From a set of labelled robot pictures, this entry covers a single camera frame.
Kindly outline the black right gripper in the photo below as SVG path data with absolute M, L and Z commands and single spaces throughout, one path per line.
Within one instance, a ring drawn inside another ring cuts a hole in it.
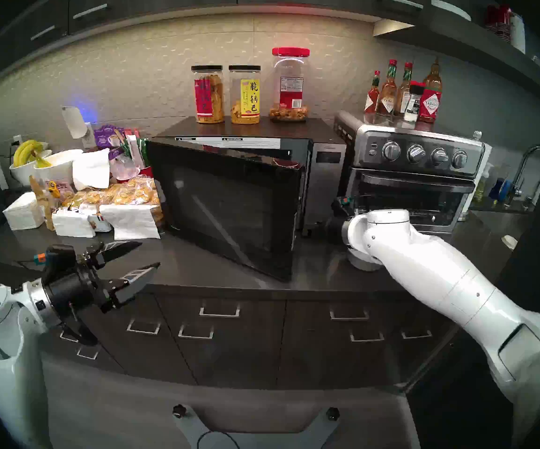
M 324 240 L 331 244 L 346 244 L 346 218 L 333 216 L 324 224 Z

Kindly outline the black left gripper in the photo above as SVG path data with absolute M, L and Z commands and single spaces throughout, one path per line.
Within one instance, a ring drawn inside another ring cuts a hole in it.
M 85 264 L 76 263 L 71 267 L 49 261 L 43 271 L 43 287 L 57 317 L 73 317 L 91 305 L 108 312 L 111 308 L 119 309 L 131 302 L 151 283 L 160 262 L 105 282 L 105 293 L 103 282 L 95 269 L 102 269 L 107 263 L 127 255 L 141 245 L 140 241 L 98 242 L 83 253 Z

